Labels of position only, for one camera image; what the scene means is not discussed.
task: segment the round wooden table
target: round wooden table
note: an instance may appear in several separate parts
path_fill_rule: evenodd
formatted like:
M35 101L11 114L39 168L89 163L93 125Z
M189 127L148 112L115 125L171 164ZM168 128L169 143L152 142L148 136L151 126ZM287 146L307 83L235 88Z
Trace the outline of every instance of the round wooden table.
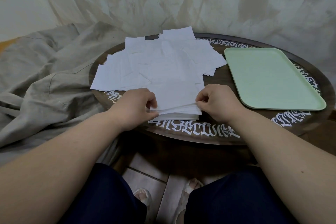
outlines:
M273 47L268 44L263 44L257 41L252 41L245 38L208 34L195 33L196 39L207 39L214 49L220 54L224 55L224 50L228 47ZM158 35L147 36L146 40L157 39ZM125 43L119 44L105 53L103 53L92 65L89 73L90 85L93 82L99 64L104 64L107 55L113 54L125 48ZM262 114L268 119L272 120L279 126L291 131L296 135L302 135L321 124L326 120L334 106L335 106L335 92L333 86L324 74L309 62L300 57L282 50L285 55L292 61L300 73L306 80L314 87L314 89L321 94L327 107L322 111L283 111L283 110L259 110L253 111ZM236 86L234 84L229 66L225 65L216 69L215 75L203 76L204 84L222 84L231 87L233 92L239 99ZM122 95L123 91L108 91L102 92L92 90L93 94L99 102L106 108L110 108ZM138 131L144 133L155 133L161 136L175 138L179 140L205 143L205 144L220 144L220 145L246 145L240 136L233 128L226 124L218 124L208 114L202 113L197 121L183 121L183 120L163 120L153 121L142 124L137 128Z

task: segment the hand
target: hand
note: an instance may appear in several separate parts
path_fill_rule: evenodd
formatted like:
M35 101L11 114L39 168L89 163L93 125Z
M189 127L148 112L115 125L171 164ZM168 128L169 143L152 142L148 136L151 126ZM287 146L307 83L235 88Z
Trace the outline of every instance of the hand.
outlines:
M229 123L247 109L227 85L208 84L196 97L196 104L217 122Z
M146 107L151 106L158 106L153 92L148 89L128 90L107 113L117 122L121 131L128 131L159 115L158 112L146 111Z

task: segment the pile of paper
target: pile of paper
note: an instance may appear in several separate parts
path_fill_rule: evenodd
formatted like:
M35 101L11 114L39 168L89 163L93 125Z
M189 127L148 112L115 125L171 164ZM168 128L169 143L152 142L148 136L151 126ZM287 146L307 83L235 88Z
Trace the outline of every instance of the pile of paper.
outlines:
M208 40L196 40L191 27L164 30L158 39L125 39L125 49L99 65L91 89L148 88L155 93L159 116L154 120L197 120L196 95L203 74L213 76L227 64Z

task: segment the gray fabric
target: gray fabric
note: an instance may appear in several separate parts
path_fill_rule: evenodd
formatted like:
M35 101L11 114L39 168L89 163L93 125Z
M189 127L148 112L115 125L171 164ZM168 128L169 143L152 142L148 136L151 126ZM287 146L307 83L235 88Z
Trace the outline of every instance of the gray fabric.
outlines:
M69 24L21 37L2 52L0 165L103 111L89 70L125 36L103 22Z

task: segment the plastic tray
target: plastic tray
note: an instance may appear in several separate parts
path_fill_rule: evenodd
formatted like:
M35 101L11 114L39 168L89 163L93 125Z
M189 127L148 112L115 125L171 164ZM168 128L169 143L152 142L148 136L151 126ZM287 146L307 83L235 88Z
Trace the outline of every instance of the plastic tray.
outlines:
M309 110L324 99L276 48L227 48L224 51L241 101L254 109Z

